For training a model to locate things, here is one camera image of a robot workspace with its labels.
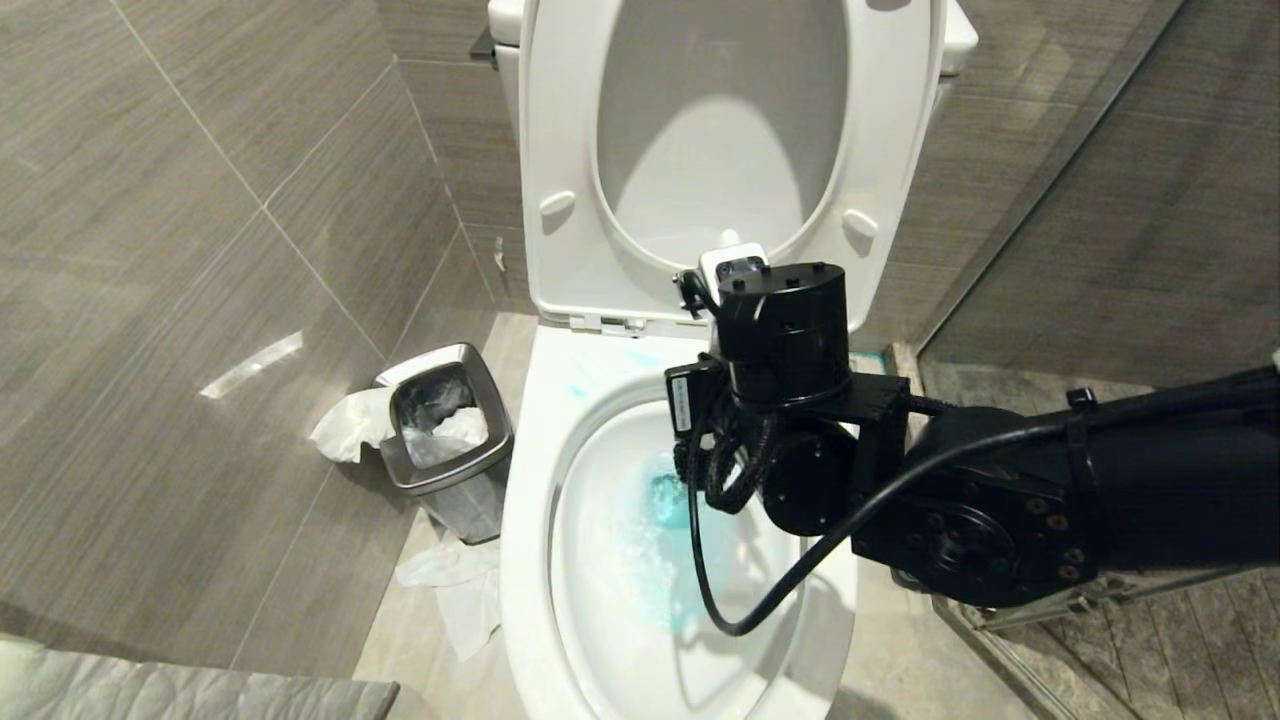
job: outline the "black robotic arm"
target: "black robotic arm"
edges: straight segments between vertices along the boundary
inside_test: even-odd
[[[722,264],[714,295],[696,270],[676,277],[685,307],[716,328],[699,363],[667,370],[677,470],[718,511],[758,496],[778,528],[819,539],[727,620],[690,492],[695,568],[721,630],[754,629],[846,539],[992,609],[1107,569],[1280,562],[1276,368],[1106,404],[1074,391],[1066,410],[1034,418],[954,407],[849,369],[841,268],[750,260]],[[911,413],[931,419],[906,451]]]

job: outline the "blue water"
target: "blue water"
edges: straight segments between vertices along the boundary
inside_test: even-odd
[[[671,452],[658,454],[632,471],[644,495],[630,528],[634,597],[640,614],[654,625],[681,634],[705,618],[689,538],[687,488],[676,477]],[[703,560],[712,592],[721,594],[733,573],[737,519],[712,510],[698,497]]]

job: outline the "tissue paper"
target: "tissue paper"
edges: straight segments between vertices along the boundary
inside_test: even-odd
[[[378,447],[396,434],[390,401],[396,388],[379,387],[343,397],[311,432],[311,442],[334,462],[360,462],[360,443]]]
[[[396,582],[399,584],[435,588],[444,633],[458,662],[479,652],[502,621],[499,542],[466,546],[452,533],[445,533],[439,544],[396,568]]]
[[[401,428],[404,448],[416,468],[431,468],[480,447],[489,439],[489,424],[479,407],[458,407],[431,432],[404,425]]]

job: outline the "gray wall tile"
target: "gray wall tile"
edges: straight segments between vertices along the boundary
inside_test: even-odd
[[[1147,13],[1160,5],[1158,0],[964,0],[980,40],[960,74],[960,92],[1083,104]]]
[[[325,138],[269,209],[384,355],[396,346],[457,229],[394,70]]]
[[[1277,145],[1111,115],[927,356],[1157,387],[1265,364],[1280,346]]]
[[[1280,102],[1280,5],[1190,0],[1152,51],[1125,109],[1275,129]]]
[[[525,231],[517,228],[490,228],[466,225],[467,240],[480,263],[480,273],[493,291],[499,313],[536,315],[538,307],[529,296],[529,256],[525,252]],[[494,261],[502,238],[503,266]]]
[[[924,141],[895,252],[916,232],[955,241],[986,238],[1062,137],[1076,108],[952,95]],[[960,245],[946,266],[963,266],[974,246]]]
[[[265,347],[301,346],[221,397]],[[329,462],[307,434],[380,357],[265,217],[174,310],[0,537],[19,632],[227,666]],[[343,621],[332,616],[333,621]]]
[[[524,227],[520,154],[502,81],[485,64],[401,63],[463,223]]]
[[[233,670],[349,678],[412,523],[381,456],[334,466]]]
[[[484,0],[378,0],[378,10],[402,60],[466,61],[489,24]]]
[[[261,199],[392,61],[372,0],[119,0]]]
[[[0,27],[3,529],[256,205],[109,4]]]
[[[887,263],[867,320],[849,336],[850,350],[878,354],[908,337],[938,304],[954,277],[952,268]]]
[[[471,249],[458,232],[392,352],[390,363],[456,342],[484,347],[497,314]]]

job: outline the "trash can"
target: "trash can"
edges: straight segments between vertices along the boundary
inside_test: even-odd
[[[380,446],[396,487],[417,498],[463,543],[497,538],[516,437],[480,352],[465,342],[442,347],[388,368],[375,383],[396,388],[390,407],[396,436]],[[480,409],[488,437],[477,447],[435,461],[422,450],[421,438],[460,407]],[[413,447],[406,445],[406,434]]]

